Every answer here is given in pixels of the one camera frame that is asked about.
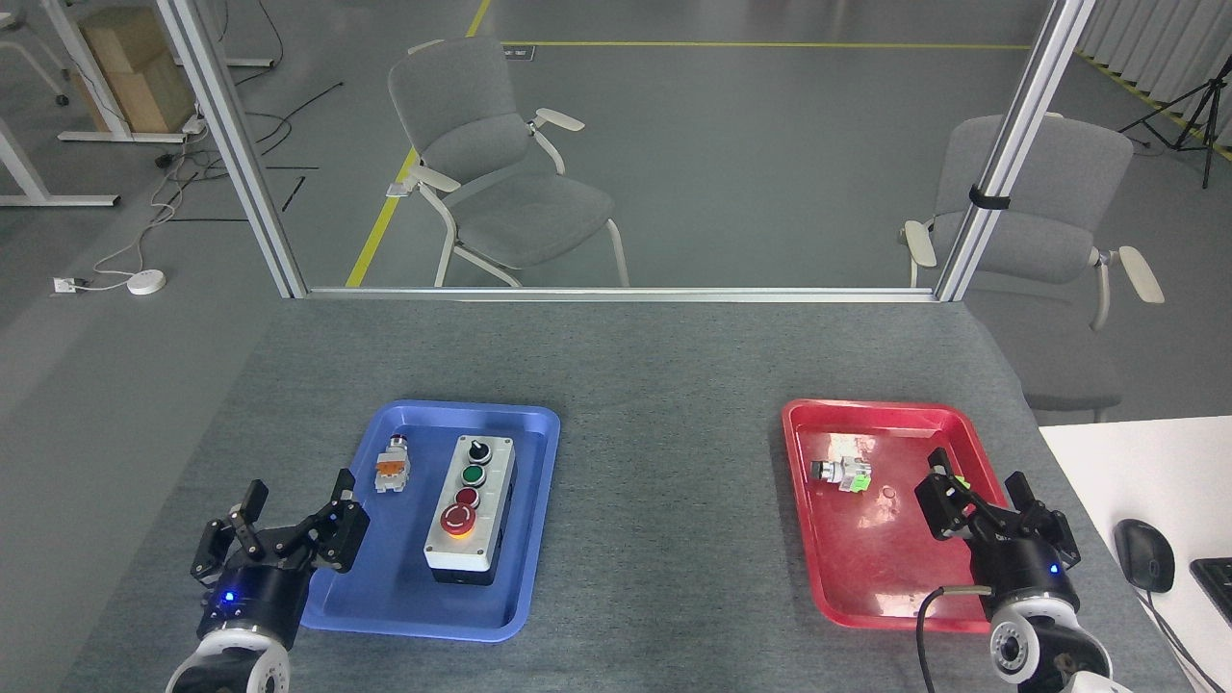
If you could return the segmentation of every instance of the white round device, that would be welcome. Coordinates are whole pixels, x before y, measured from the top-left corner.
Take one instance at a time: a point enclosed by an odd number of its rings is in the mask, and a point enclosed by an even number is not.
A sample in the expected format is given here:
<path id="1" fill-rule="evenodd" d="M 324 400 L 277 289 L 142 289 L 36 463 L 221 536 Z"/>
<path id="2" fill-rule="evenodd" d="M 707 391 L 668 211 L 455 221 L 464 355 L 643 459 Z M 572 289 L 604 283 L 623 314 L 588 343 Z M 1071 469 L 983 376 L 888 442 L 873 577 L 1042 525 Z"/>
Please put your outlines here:
<path id="1" fill-rule="evenodd" d="M 128 291 L 133 296 L 154 293 L 166 285 L 166 275 L 159 270 L 142 270 L 128 277 Z"/>

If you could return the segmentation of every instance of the desk leg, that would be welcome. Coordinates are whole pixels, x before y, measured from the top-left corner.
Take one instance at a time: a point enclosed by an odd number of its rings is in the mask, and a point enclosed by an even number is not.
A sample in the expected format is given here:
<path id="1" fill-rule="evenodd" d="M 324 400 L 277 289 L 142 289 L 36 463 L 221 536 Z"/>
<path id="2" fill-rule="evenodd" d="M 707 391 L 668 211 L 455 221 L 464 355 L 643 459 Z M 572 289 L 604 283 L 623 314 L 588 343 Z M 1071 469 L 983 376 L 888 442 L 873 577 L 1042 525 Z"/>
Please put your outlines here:
<path id="1" fill-rule="evenodd" d="M 99 113 L 102 116 L 102 122 L 107 125 L 107 132 L 62 132 L 59 134 L 60 142 L 155 142 L 165 144 L 180 144 L 184 142 L 185 134 L 182 132 L 166 134 L 153 132 L 134 133 L 124 118 L 121 117 L 120 104 L 116 102 L 116 96 L 107 86 L 107 80 L 102 76 L 102 70 L 99 69 L 99 63 L 95 62 L 94 54 L 90 53 L 90 48 L 85 44 L 85 39 L 81 38 L 81 32 L 69 20 L 68 15 L 64 14 L 60 0 L 39 0 L 39 2 L 43 10 L 47 11 L 47 16 L 52 20 L 55 33 L 64 42 L 64 48 L 68 49 L 73 63 L 81 70 L 81 79 L 85 83 L 86 92 L 94 99 L 95 105 L 99 107 Z"/>
<path id="2" fill-rule="evenodd" d="M 17 181 L 25 195 L 0 195 L 0 207 L 110 207 L 118 195 L 52 195 L 43 185 L 34 165 L 17 146 L 12 131 L 0 118 L 0 162 Z"/>

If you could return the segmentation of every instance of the black selector switch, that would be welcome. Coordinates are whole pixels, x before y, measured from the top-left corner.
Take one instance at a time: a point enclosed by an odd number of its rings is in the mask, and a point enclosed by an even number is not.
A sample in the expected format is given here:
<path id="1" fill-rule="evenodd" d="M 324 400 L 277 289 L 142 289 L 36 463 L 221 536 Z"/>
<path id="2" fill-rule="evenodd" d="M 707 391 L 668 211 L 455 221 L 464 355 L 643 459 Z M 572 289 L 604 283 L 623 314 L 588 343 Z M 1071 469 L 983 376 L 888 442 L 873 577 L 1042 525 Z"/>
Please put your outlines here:
<path id="1" fill-rule="evenodd" d="M 485 465 L 492 461 L 492 448 L 478 440 L 472 440 L 471 449 L 467 450 L 467 456 L 471 457 L 472 464 Z"/>

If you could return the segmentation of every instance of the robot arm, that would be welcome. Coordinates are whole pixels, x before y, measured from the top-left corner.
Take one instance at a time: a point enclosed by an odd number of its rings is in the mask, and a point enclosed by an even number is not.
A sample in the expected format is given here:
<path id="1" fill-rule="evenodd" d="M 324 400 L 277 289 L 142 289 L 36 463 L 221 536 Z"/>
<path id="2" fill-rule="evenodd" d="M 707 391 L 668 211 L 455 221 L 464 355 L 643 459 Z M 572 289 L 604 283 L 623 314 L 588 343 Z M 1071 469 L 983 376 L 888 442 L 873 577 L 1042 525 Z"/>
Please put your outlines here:
<path id="1" fill-rule="evenodd" d="M 257 530 L 270 492 L 254 480 L 225 519 L 212 519 L 188 571 L 206 586 L 201 645 L 166 693 L 285 693 L 294 645 L 318 567 L 351 570 L 368 515 L 355 501 L 355 477 L 340 470 L 330 499 L 299 524 Z M 232 551 L 233 544 L 239 546 Z"/>
<path id="2" fill-rule="evenodd" d="M 929 455 L 931 474 L 915 487 L 938 540 L 962 538 L 971 575 L 992 623 L 988 654 L 997 675 L 1019 693 L 1129 693 L 1115 686 L 1108 651 L 1078 624 L 1078 594 L 1066 575 L 1082 556 L 1066 515 L 1035 498 L 1023 472 L 1005 480 L 1014 509 L 971 491 L 944 449 Z"/>

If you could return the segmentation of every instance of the gray tablecloth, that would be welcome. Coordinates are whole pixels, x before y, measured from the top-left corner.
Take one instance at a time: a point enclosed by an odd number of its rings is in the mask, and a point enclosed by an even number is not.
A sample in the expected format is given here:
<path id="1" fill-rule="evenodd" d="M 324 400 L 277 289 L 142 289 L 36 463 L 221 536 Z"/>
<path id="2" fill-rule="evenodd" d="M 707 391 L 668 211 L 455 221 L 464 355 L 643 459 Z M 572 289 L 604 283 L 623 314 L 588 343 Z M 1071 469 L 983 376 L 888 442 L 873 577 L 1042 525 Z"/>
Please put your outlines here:
<path id="1" fill-rule="evenodd" d="M 262 524 L 297 520 L 372 413 L 416 398 L 559 413 L 530 620 L 496 645 L 302 629 L 294 691 L 922 691 L 910 633 L 813 604 L 779 418 L 797 397 L 962 409 L 1000 477 L 1068 513 L 1079 618 L 1116 678 L 1190 691 L 960 305 L 402 301 L 280 308 L 64 688 L 161 691 L 196 646 L 203 522 L 255 477 Z M 687 513 L 665 502 L 681 474 Z M 1009 691 L 984 652 L 930 634 L 938 689 Z"/>

